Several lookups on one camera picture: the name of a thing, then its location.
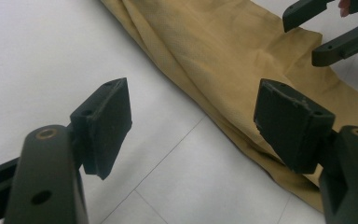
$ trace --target finger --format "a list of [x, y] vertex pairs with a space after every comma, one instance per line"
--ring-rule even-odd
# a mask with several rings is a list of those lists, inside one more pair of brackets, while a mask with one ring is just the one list
[[342, 8], [340, 10], [341, 17], [346, 17], [350, 14], [350, 9], [348, 7]]
[[351, 0], [340, 0], [338, 3], [339, 8], [349, 8], [351, 5]]

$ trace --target white floor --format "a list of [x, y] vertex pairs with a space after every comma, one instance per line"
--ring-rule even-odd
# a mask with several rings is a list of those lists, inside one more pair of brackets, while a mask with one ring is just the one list
[[[256, 2], [282, 15], [294, 1]], [[358, 56], [335, 69], [358, 89]], [[108, 178], [83, 175], [90, 223], [324, 223], [240, 153], [98, 1], [0, 1], [0, 163], [120, 77], [133, 126]]]

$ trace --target tile grout line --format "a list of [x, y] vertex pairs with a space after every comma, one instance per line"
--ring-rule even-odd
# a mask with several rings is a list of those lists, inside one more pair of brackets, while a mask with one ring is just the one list
[[144, 200], [145, 203], [147, 203], [147, 205], [150, 206], [150, 208], [165, 222], [168, 224], [168, 222], [159, 214], [159, 212], [144, 198], [144, 196], [142, 196], [136, 189], [134, 190], [135, 193], [137, 193], [139, 195], [139, 197], [142, 198], [142, 200]]
[[290, 195], [289, 198], [287, 199], [286, 205], [284, 206], [284, 208], [283, 208], [283, 210], [282, 210], [281, 216], [279, 217], [277, 224], [279, 224], [279, 223], [281, 222], [281, 219], [282, 219], [284, 210], [286, 210], [287, 204], [289, 204], [290, 199], [291, 199], [292, 197], [293, 197], [293, 195]]
[[111, 215], [112, 213], [114, 213], [116, 211], [116, 209], [118, 209], [120, 207], [120, 205], [126, 201], [128, 199], [128, 197], [142, 184], [142, 182], [144, 182], [144, 180], [165, 160], [165, 158], [167, 158], [178, 146], [179, 144], [182, 143], [182, 141], [191, 133], [193, 132], [193, 130], [199, 126], [199, 124], [206, 118], [208, 117], [207, 115], [204, 115], [204, 117], [202, 117], [199, 122], [194, 125], [194, 127], [171, 149], [170, 152], [167, 153], [167, 155], [164, 156], [164, 158], [162, 158], [162, 160], [139, 182], [139, 184], [137, 186], [135, 186], [135, 188], [123, 199], [123, 201], [121, 201], [116, 207], [115, 209], [112, 210], [111, 213], [109, 213], [109, 215], [101, 222], [104, 223]]

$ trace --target white tile floor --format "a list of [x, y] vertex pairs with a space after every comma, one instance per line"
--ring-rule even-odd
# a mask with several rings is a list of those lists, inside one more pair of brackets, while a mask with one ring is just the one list
[[[344, 74], [358, 73], [351, 60], [337, 70], [358, 88]], [[104, 182], [83, 174], [90, 223], [324, 223], [241, 154], [98, 1], [0, 1], [0, 163], [19, 156], [27, 133], [67, 124], [120, 77], [133, 126]]]

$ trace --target khaki fabric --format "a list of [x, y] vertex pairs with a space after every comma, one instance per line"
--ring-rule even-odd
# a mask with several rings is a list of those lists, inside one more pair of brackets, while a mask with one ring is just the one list
[[358, 125], [358, 92], [329, 68], [310, 64], [321, 35], [249, 0], [103, 0], [156, 66], [194, 99], [238, 148], [282, 187], [322, 210], [315, 175], [295, 175], [253, 122], [260, 78], [284, 82]]

